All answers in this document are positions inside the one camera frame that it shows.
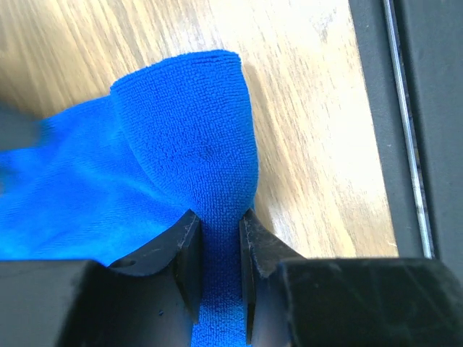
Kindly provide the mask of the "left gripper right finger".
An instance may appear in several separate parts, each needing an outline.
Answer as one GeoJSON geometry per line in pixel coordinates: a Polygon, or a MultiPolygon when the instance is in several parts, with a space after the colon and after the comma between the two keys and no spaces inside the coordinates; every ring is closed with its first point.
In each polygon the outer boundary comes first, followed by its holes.
{"type": "Polygon", "coordinates": [[[286,265],[303,256],[249,209],[239,221],[242,299],[248,344],[293,344],[286,265]]]}

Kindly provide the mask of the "blue towel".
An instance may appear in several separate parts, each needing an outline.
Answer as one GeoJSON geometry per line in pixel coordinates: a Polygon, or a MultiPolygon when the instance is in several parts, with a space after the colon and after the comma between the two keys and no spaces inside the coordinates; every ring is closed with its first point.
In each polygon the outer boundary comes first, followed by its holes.
{"type": "Polygon", "coordinates": [[[1,153],[1,258],[107,265],[192,210],[204,244],[192,343],[244,346],[238,225],[258,152],[240,57],[165,59],[33,127],[36,144],[1,153]]]}

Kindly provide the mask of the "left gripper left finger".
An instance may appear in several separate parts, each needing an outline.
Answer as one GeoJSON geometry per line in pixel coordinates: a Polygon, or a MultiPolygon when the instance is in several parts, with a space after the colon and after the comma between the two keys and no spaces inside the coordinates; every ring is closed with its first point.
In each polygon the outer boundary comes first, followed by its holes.
{"type": "Polygon", "coordinates": [[[188,210],[162,234],[109,267],[137,277],[159,274],[170,268],[192,322],[197,324],[202,296],[202,253],[201,222],[188,210]]]}

